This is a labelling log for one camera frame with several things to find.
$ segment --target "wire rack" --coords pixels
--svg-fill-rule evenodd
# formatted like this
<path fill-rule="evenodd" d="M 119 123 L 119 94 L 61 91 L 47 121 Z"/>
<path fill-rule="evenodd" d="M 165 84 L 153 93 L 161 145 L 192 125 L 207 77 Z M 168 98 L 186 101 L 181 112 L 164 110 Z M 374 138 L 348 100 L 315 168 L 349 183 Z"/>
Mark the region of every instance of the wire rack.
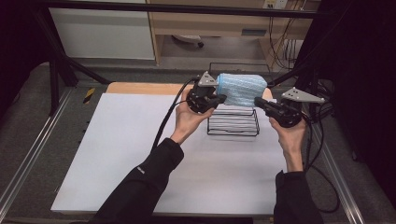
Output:
<path fill-rule="evenodd" d="M 257 136 L 260 133 L 256 109 L 216 109 L 207 120 L 207 134 Z"/>

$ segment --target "white tabletop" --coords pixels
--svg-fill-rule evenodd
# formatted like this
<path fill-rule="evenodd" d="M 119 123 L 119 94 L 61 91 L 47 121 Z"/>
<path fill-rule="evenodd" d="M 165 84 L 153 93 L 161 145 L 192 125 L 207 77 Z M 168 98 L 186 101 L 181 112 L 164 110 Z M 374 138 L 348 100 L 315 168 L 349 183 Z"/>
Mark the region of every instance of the white tabletop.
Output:
<path fill-rule="evenodd" d="M 51 207 L 94 213 L 149 154 L 175 96 L 104 93 Z M 182 145 L 185 158 L 171 174 L 154 214 L 262 216 L 273 214 L 275 176 L 286 170 L 277 134 L 257 109 L 256 137 L 206 134 L 206 122 Z M 163 139 L 175 127 L 169 119 Z"/>

